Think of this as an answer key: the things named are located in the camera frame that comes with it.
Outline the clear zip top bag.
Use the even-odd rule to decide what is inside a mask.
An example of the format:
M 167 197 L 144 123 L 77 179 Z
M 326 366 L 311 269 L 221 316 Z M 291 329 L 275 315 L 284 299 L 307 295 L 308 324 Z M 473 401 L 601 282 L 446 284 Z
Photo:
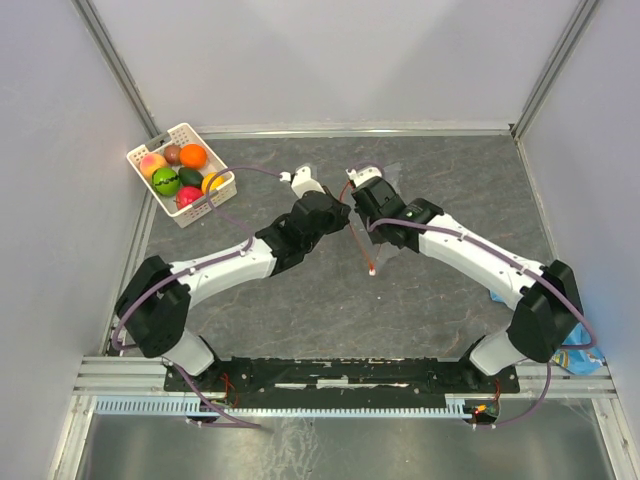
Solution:
M 372 164 L 378 165 L 384 169 L 385 176 L 383 177 L 387 182 L 389 182 L 397 193 L 400 193 L 400 172 L 401 172 L 401 164 L 396 162 L 389 166 L 381 166 L 377 163 L 372 162 L 361 162 L 356 164 L 355 166 L 364 165 L 364 164 Z M 339 200 L 343 203 L 349 205 L 351 207 L 351 213 L 349 216 L 350 224 L 349 230 L 353 240 L 355 241 L 360 254 L 364 258 L 364 262 L 367 266 L 367 271 L 371 277 L 375 277 L 376 275 L 381 273 L 381 270 L 385 263 L 389 261 L 391 258 L 397 256 L 400 253 L 400 249 L 395 247 L 389 243 L 385 244 L 374 244 L 373 241 L 369 237 L 369 232 L 366 229 L 363 220 L 360 218 L 360 215 L 355 211 L 355 202 L 351 196 L 353 188 L 349 183 L 347 178 L 347 182 L 343 187 L 343 190 L 340 193 Z

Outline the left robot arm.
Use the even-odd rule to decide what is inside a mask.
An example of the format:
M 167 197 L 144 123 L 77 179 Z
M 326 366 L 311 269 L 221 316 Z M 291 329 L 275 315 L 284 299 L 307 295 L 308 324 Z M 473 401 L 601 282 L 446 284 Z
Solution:
M 145 259 L 116 302 L 113 348 L 164 358 L 198 389 L 212 389 L 221 366 L 205 340 L 188 331 L 189 311 L 232 287 L 299 265 L 323 237 L 349 224 L 350 212 L 328 189 L 308 191 L 245 244 L 181 262 L 168 263 L 158 255 Z

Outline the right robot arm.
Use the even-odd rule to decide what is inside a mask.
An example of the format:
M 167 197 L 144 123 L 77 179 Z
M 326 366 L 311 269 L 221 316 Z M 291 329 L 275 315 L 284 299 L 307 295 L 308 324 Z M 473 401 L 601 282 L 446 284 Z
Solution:
M 374 244 L 390 244 L 439 260 L 496 294 L 512 310 L 509 325 L 471 347 L 458 368 L 467 389 L 481 391 L 495 374 L 523 360 L 549 362 L 567 348 L 583 317 L 573 270 L 509 252 L 473 233 L 423 199 L 404 202 L 381 172 L 369 167 L 347 173 L 355 211 Z

